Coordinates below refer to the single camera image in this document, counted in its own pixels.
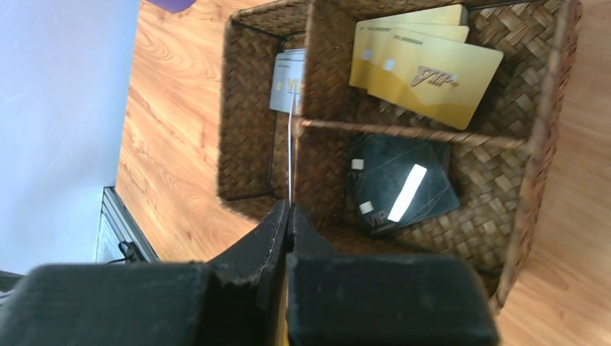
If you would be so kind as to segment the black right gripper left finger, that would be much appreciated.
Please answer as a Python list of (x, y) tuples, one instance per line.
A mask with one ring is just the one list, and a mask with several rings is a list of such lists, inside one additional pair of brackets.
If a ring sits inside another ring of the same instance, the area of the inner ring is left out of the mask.
[(1, 307), (3, 345), (283, 345), (290, 204), (208, 262), (36, 267)]

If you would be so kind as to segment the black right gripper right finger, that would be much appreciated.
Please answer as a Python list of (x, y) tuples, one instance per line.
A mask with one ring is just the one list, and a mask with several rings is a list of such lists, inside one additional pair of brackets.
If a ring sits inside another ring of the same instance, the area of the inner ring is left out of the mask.
[(479, 276), (441, 254), (341, 254), (302, 207), (287, 224), (291, 345), (497, 345)]

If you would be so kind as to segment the thin silver card edge-on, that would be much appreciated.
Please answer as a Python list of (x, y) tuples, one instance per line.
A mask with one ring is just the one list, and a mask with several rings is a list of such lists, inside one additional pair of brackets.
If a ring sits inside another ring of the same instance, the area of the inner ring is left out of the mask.
[(291, 107), (287, 122), (287, 171), (288, 171), (288, 200), (293, 204), (293, 119), (295, 115), (295, 106), (297, 98), (297, 87), (294, 86), (291, 97)]

